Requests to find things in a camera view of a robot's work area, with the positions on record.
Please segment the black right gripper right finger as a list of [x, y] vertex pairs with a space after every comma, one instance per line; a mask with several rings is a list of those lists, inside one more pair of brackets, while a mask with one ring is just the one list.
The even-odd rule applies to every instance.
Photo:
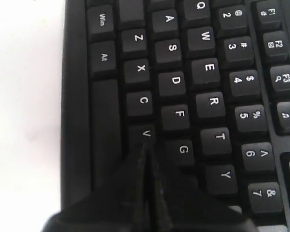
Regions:
[[255, 232], [252, 219], [193, 184], [161, 146], [147, 152], [147, 199], [153, 232]]

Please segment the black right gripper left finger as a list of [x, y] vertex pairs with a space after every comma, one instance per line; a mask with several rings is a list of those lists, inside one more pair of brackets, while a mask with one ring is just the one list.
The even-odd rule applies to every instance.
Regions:
[[137, 145], [121, 166], [84, 199], [54, 214], [44, 232], [148, 232], [150, 216], [145, 198], [149, 149]]

